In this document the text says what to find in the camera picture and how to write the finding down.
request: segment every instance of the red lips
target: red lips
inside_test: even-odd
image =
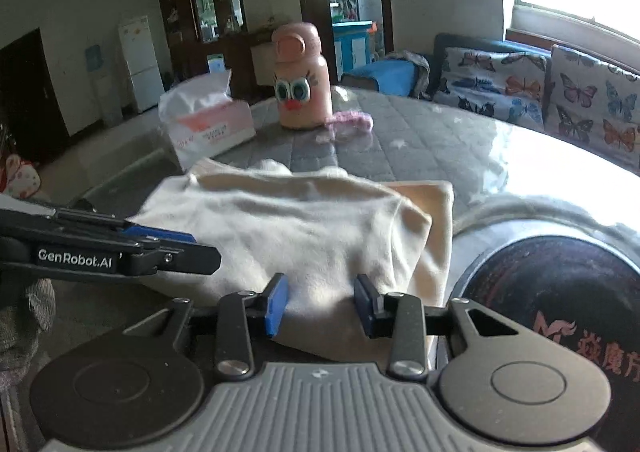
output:
[[[302,109],[302,104],[299,100],[289,99],[284,103],[284,106],[288,111],[297,111],[298,109]]]

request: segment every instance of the pink bottle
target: pink bottle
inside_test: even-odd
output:
[[[280,124],[292,129],[324,125],[334,112],[318,30],[310,23],[292,23],[278,28],[271,39]]]

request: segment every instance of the metal bolt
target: metal bolt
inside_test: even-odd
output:
[[[399,378],[407,380],[417,380],[424,372],[424,367],[412,360],[399,360],[391,364],[389,369]]]
[[[222,360],[218,364],[218,371],[225,376],[242,376],[249,372],[249,366],[240,360]]]

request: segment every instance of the beige cloth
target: beige cloth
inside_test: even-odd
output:
[[[290,292],[278,342],[384,364],[388,340],[365,338],[353,279],[367,273],[383,293],[411,289],[442,304],[452,226],[449,183],[392,186],[397,191],[337,167],[291,174],[274,161],[240,170],[204,159],[162,182],[134,221],[216,246],[221,268],[211,276],[163,273],[146,285],[207,305],[240,289],[261,291],[282,272]]]

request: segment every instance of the refrigerator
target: refrigerator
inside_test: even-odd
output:
[[[127,66],[129,89],[138,113],[158,104],[164,93],[148,17],[122,23],[118,32]]]

